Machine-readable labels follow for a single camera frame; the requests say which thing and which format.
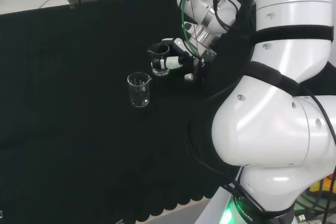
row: yellow object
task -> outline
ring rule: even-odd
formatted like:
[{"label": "yellow object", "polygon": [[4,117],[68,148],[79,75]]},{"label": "yellow object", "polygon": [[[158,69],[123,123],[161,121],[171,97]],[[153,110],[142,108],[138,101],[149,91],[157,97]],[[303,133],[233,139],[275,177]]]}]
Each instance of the yellow object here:
[{"label": "yellow object", "polygon": [[[329,191],[330,189],[330,184],[331,184],[331,179],[330,178],[325,178],[323,180],[323,187],[322,187],[322,191]],[[315,184],[313,184],[310,188],[309,191],[310,192],[315,192],[315,191],[319,191],[320,189],[320,182],[317,182]],[[336,194],[336,184],[334,184],[334,189],[333,189],[334,194]]]}]

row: black tablecloth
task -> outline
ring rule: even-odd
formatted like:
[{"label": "black tablecloth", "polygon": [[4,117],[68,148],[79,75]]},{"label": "black tablecloth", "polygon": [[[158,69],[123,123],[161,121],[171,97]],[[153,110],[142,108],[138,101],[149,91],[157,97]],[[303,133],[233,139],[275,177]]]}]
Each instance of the black tablecloth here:
[{"label": "black tablecloth", "polygon": [[244,37],[221,38],[202,87],[155,79],[150,104],[130,105],[128,74],[150,73],[147,47],[179,37],[180,23],[176,0],[101,0],[0,16],[5,223],[146,220],[211,197],[234,178],[237,168],[211,146],[219,104],[202,112],[194,132],[203,157],[229,179],[194,164],[185,138],[197,104],[240,75],[251,52]]}]

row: black strap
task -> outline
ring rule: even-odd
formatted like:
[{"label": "black strap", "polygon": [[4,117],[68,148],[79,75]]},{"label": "black strap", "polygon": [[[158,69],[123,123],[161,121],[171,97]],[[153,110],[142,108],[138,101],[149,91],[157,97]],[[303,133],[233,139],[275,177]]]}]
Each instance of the black strap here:
[{"label": "black strap", "polygon": [[254,44],[283,39],[325,39],[333,42],[334,27],[320,25],[277,26],[259,30],[252,36]]},{"label": "black strap", "polygon": [[253,77],[282,89],[293,97],[297,95],[300,89],[300,84],[296,81],[282,75],[278,70],[260,62],[251,61],[243,75]]}]

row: green cable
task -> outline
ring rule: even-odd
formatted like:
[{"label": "green cable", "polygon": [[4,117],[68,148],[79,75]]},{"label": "green cable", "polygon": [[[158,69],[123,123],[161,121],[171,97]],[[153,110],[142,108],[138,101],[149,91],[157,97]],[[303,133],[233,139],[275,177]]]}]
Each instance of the green cable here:
[{"label": "green cable", "polygon": [[188,36],[187,36],[187,32],[186,32],[185,25],[184,25],[184,6],[185,6],[185,0],[182,0],[181,13],[182,13],[182,28],[183,28],[184,37],[185,37],[185,40],[186,40],[187,44],[189,45],[191,51],[195,55],[199,56],[198,52],[195,50],[195,47],[190,43],[190,41],[188,39]]}]

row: empty glass beaker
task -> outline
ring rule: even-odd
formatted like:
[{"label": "empty glass beaker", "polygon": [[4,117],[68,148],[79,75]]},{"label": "empty glass beaker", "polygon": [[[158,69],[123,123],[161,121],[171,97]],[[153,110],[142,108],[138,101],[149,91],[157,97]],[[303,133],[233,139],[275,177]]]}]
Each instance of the empty glass beaker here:
[{"label": "empty glass beaker", "polygon": [[150,100],[150,80],[152,78],[141,72],[135,72],[127,77],[130,101],[135,107],[144,107]]}]

